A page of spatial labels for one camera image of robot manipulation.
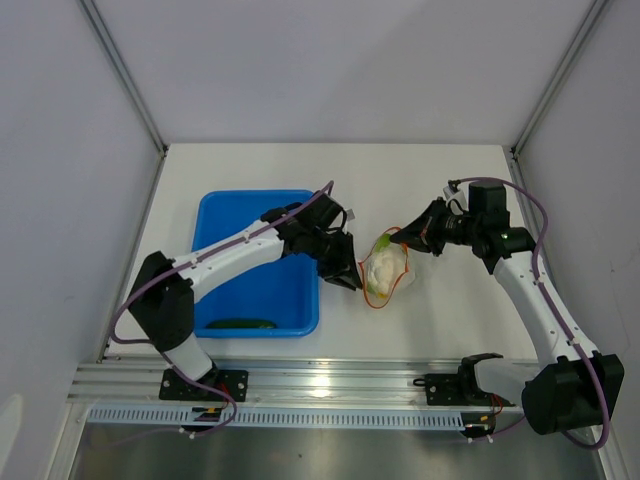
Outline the clear zip bag orange zipper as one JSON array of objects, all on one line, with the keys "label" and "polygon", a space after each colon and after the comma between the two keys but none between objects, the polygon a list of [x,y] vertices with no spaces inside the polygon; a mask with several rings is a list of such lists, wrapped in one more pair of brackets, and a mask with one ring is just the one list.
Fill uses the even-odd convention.
[{"label": "clear zip bag orange zipper", "polygon": [[357,262],[364,301],[372,309],[384,308],[396,292],[408,287],[415,279],[408,247],[391,241],[391,236],[400,230],[397,226],[386,229],[375,240],[366,257]]}]

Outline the white cauliflower with leaves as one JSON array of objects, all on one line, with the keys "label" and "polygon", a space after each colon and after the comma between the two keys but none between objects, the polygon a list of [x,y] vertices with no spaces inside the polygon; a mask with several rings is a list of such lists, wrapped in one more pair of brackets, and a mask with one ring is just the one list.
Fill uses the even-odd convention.
[{"label": "white cauliflower with leaves", "polygon": [[408,254],[403,246],[390,242],[393,233],[383,233],[364,262],[367,291],[371,294],[380,292],[389,297],[407,269]]}]

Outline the dark green cucumber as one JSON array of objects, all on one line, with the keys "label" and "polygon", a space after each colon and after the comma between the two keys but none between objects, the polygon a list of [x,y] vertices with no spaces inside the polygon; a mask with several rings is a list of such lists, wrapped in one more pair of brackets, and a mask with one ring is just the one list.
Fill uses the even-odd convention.
[{"label": "dark green cucumber", "polygon": [[219,319],[210,322],[207,329],[276,329],[277,325],[264,319]]}]

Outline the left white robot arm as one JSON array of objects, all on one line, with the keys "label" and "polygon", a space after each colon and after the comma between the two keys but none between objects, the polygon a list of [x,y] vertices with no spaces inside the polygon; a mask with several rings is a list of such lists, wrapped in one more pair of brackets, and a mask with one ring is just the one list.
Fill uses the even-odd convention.
[{"label": "left white robot arm", "polygon": [[363,287],[346,210],[327,190],[303,203],[274,208],[236,234],[198,252],[168,258],[148,255],[123,307],[150,344],[197,400],[216,390],[219,370],[194,333],[196,304],[228,281],[292,255],[316,263],[325,282],[352,291]]}]

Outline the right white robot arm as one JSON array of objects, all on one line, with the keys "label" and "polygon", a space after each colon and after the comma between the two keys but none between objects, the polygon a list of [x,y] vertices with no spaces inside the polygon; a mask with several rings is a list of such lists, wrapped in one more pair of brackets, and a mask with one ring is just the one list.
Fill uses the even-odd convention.
[{"label": "right white robot arm", "polygon": [[540,256],[541,236],[511,224],[506,190],[511,182],[470,177],[468,206],[457,199],[459,181],[433,200],[415,220],[392,234],[394,244],[433,256],[448,244],[465,246],[502,287],[532,341],[537,370],[528,370],[496,353],[461,360],[456,389],[468,403],[494,395],[522,408],[540,435],[561,433],[575,445],[582,428],[600,427],[590,449],[608,441],[611,417],[624,379],[615,354],[602,354],[578,326],[549,281]]}]

